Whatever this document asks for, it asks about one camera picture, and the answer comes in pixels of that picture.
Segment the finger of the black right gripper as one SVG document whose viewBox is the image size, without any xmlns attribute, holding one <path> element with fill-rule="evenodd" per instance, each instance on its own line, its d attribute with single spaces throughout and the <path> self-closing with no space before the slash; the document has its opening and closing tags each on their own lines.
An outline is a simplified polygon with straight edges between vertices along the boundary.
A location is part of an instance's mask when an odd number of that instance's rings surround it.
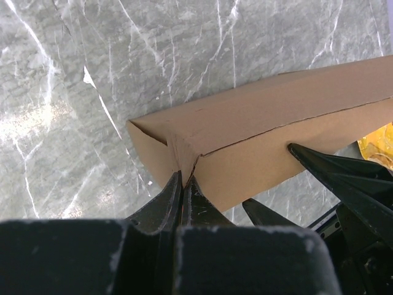
<svg viewBox="0 0 393 295">
<path fill-rule="evenodd" d="M 243 209 L 255 226 L 294 226 L 295 223 L 263 205 L 262 203 L 248 199 L 242 203 Z"/>
</svg>

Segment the brown cardboard paper box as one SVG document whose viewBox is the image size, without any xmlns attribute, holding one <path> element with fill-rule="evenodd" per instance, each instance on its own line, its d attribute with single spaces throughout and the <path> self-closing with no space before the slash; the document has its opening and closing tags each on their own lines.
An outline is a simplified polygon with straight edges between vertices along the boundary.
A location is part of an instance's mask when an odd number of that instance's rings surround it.
<svg viewBox="0 0 393 295">
<path fill-rule="evenodd" d="M 290 143 L 333 154 L 392 122 L 392 57 L 278 74 L 126 124 L 165 186 L 196 178 L 226 211 L 302 172 Z"/>
</svg>

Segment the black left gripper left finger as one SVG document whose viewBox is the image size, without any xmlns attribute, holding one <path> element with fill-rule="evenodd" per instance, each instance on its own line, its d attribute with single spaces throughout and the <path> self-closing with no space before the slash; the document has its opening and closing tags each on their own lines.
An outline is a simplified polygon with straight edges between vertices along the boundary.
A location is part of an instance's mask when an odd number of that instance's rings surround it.
<svg viewBox="0 0 393 295">
<path fill-rule="evenodd" d="M 182 175 L 125 219 L 1 223 L 2 294 L 170 294 Z"/>
</svg>

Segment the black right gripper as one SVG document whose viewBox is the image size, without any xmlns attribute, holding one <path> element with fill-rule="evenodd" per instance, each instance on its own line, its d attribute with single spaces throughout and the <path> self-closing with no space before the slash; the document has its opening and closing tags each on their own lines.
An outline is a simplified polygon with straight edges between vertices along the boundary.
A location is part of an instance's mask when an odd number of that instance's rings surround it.
<svg viewBox="0 0 393 295">
<path fill-rule="evenodd" d="M 290 143 L 288 151 L 343 204 L 324 216 L 325 241 L 343 294 L 392 294 L 392 174 L 366 160 Z"/>
</svg>

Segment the yellow Lays chips bag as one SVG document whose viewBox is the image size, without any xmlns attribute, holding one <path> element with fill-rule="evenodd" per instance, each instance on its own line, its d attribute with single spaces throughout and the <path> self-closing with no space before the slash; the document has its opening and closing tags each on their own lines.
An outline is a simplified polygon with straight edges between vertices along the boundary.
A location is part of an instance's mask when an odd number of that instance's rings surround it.
<svg viewBox="0 0 393 295">
<path fill-rule="evenodd" d="M 392 123 L 389 123 L 359 139 L 357 144 L 363 159 L 376 162 L 385 168 L 392 170 L 392 134 Z"/>
</svg>

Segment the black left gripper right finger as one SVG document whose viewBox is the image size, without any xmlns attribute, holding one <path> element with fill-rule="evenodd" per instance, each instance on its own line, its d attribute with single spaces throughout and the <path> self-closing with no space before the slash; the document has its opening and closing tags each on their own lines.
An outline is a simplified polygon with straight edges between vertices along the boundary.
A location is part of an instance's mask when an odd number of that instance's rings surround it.
<svg viewBox="0 0 393 295">
<path fill-rule="evenodd" d="M 176 294 L 340 294 L 327 246 L 298 226 L 234 226 L 191 179 L 174 247 Z"/>
</svg>

